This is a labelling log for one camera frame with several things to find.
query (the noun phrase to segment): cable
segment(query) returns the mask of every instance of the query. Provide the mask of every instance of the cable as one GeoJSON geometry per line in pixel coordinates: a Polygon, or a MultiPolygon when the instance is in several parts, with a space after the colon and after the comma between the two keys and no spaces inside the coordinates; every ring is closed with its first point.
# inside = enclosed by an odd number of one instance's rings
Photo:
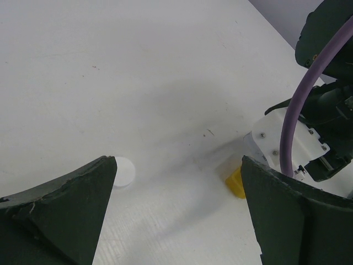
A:
{"type": "Polygon", "coordinates": [[[353,17],[351,17],[326,44],[319,56],[301,80],[288,106],[283,122],[280,142],[280,165],[282,173],[293,177],[292,144],[300,112],[312,87],[332,59],[353,36],[353,17]]]}

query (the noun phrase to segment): white circle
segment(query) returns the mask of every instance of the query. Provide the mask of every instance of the white circle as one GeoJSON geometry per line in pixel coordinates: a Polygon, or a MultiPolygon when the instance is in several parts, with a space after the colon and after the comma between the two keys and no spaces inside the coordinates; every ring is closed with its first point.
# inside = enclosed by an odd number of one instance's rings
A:
{"type": "Polygon", "coordinates": [[[114,180],[114,186],[116,187],[125,187],[129,185],[135,178],[135,166],[133,163],[121,156],[115,157],[117,171],[114,180]]]}

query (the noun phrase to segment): yellow block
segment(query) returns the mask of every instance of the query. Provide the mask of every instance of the yellow block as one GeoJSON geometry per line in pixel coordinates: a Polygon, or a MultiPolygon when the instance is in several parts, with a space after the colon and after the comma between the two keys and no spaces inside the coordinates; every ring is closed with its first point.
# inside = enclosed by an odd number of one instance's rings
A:
{"type": "Polygon", "coordinates": [[[245,199],[245,191],[243,187],[242,175],[240,173],[241,166],[238,167],[227,179],[226,185],[233,194],[241,199],[245,199]]]}

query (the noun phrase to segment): white plastic part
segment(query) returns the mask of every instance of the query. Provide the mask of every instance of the white plastic part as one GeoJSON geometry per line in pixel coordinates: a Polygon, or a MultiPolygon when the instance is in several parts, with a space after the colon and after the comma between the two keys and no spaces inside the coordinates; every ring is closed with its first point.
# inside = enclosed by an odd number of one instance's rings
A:
{"type": "MultiPolygon", "coordinates": [[[[282,125],[287,109],[275,109],[257,121],[253,127],[252,137],[263,153],[268,165],[276,171],[280,168],[280,140],[282,125]]],[[[325,155],[330,147],[319,141],[320,135],[312,128],[297,122],[292,148],[294,177],[302,180],[306,171],[299,170],[310,161],[325,155]]]]}
{"type": "Polygon", "coordinates": [[[125,187],[135,179],[135,166],[133,163],[121,156],[116,156],[115,161],[117,164],[117,171],[114,180],[114,186],[125,187]]]}

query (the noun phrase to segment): tabletop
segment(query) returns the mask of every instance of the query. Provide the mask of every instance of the tabletop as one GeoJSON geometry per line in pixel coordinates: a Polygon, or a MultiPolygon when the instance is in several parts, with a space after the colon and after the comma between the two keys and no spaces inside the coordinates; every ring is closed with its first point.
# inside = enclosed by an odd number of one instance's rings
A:
{"type": "Polygon", "coordinates": [[[124,156],[95,265],[261,264],[222,179],[305,69],[247,0],[5,0],[0,32],[0,197],[124,156]]]}

